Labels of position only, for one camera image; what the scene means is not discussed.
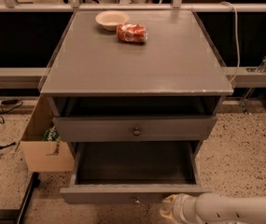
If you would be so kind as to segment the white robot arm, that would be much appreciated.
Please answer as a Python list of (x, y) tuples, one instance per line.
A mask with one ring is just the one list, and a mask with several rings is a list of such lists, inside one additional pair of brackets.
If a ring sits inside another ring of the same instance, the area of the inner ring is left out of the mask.
[(266, 224), (266, 197), (174, 194), (162, 202), (161, 215), (176, 224)]

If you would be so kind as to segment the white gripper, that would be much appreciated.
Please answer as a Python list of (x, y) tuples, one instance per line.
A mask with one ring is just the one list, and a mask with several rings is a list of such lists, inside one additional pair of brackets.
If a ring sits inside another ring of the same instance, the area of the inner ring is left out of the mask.
[(195, 203), (196, 197), (188, 194), (170, 195), (161, 202), (160, 214), (180, 224), (197, 224)]

